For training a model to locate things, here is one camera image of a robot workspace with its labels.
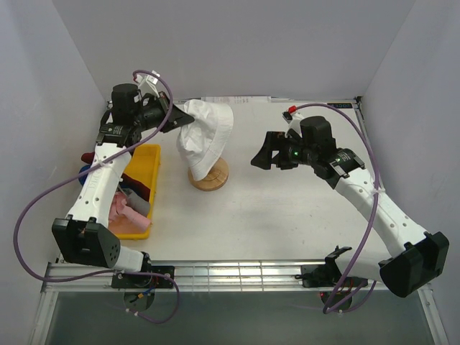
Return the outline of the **white bucket hat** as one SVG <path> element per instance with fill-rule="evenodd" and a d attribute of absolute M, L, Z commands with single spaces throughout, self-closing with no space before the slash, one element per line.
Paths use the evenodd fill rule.
<path fill-rule="evenodd" d="M 231 107 L 192 99 L 184 104 L 193 122 L 180 128 L 177 149 L 194 180 L 204 179 L 221 157 L 234 126 Z"/>

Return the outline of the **dark red bucket hat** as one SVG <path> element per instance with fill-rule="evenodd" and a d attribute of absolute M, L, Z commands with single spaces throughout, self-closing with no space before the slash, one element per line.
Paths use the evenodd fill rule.
<path fill-rule="evenodd" d="M 82 154 L 81 161 L 85 163 L 85 165 L 91 165 L 94 159 L 94 152 L 87 152 Z M 121 187 L 123 189 L 129 188 L 133 190 L 137 195 L 143 198 L 146 201 L 150 200 L 150 188 L 148 188 L 144 183 L 129 177 L 126 173 L 123 173 L 122 176 Z"/>

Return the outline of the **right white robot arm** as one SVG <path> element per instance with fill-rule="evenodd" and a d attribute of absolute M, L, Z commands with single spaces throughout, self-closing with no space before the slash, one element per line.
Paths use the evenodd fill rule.
<path fill-rule="evenodd" d="M 263 170 L 310 166 L 366 220 L 374 221 L 372 228 L 385 244 L 389 259 L 356 262 L 351 270 L 344 261 L 335 260 L 324 268 L 332 285 L 342 285 L 350 276 L 355 282 L 377 280 L 404 298 L 442 273 L 448 239 L 439 231 L 429 233 L 386 192 L 376 189 L 364 162 L 352 150 L 337 147 L 324 117 L 296 119 L 288 132 L 267 132 L 251 164 Z"/>

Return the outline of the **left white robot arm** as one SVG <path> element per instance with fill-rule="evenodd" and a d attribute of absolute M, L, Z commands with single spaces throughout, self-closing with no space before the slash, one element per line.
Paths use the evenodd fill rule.
<path fill-rule="evenodd" d="M 68 215 L 54 220 L 52 234 L 66 262 L 125 271 L 141 288 L 152 280 L 145 255 L 122 246 L 109 231 L 112 199 L 132 158 L 128 147 L 139 143 L 147 130 L 167 133 L 194 119 L 175 106 L 165 92 L 143 96 L 133 83 L 114 86 L 111 101 L 101 120 L 86 181 Z"/>

